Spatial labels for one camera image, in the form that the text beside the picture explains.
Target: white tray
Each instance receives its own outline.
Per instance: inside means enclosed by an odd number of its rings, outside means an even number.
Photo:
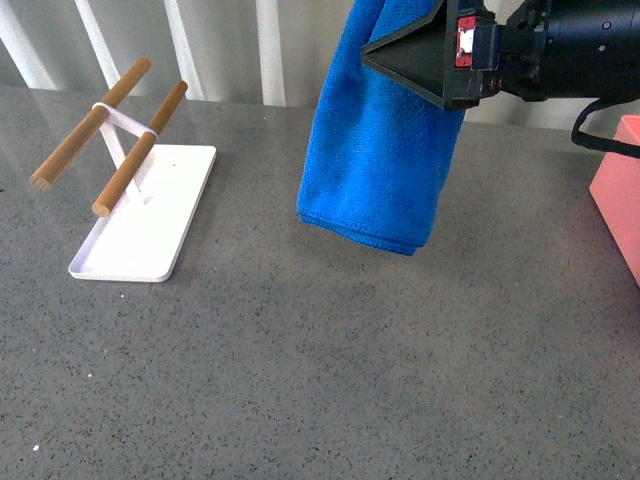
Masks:
[[[82,280],[163,282],[171,276],[216,157],[212,146],[156,145],[125,193],[69,265]]]

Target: wooden dowel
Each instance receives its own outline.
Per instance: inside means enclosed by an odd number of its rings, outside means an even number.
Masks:
[[[153,120],[151,120],[149,124],[151,130],[160,135],[160,132],[164,129],[173,112],[175,112],[186,91],[187,84],[182,80],[175,84],[154,115]],[[109,183],[107,183],[107,186],[104,187],[104,190],[102,190],[102,193],[91,207],[96,215],[108,217],[111,214],[111,211],[126,190],[127,185],[133,180],[136,172],[147,158],[147,155],[149,155],[156,140],[156,136],[149,132],[143,133],[138,139],[123,160],[122,165],[120,165],[116,173],[113,174],[113,177],[111,177],[111,180],[109,180]]]
[[[145,73],[151,68],[148,58],[140,58],[127,73],[102,97],[101,102],[110,107],[117,107],[133,90]],[[39,190],[49,190],[60,174],[69,166],[71,160],[95,134],[100,125],[109,118],[109,111],[97,105],[81,121],[76,128],[56,148],[49,158],[31,175],[29,183]]]

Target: speckled gray surface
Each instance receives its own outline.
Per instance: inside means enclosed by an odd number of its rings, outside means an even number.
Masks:
[[[566,132],[465,125],[404,258],[299,223],[310,110],[186,102],[173,276],[84,282],[106,148],[27,178],[94,100],[0,88],[0,478],[640,478],[640,289]]]

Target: blue towel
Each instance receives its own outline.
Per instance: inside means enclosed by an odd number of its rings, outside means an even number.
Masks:
[[[404,255],[429,238],[463,113],[364,67],[360,49],[433,3],[355,1],[313,121],[298,194],[303,222]]]

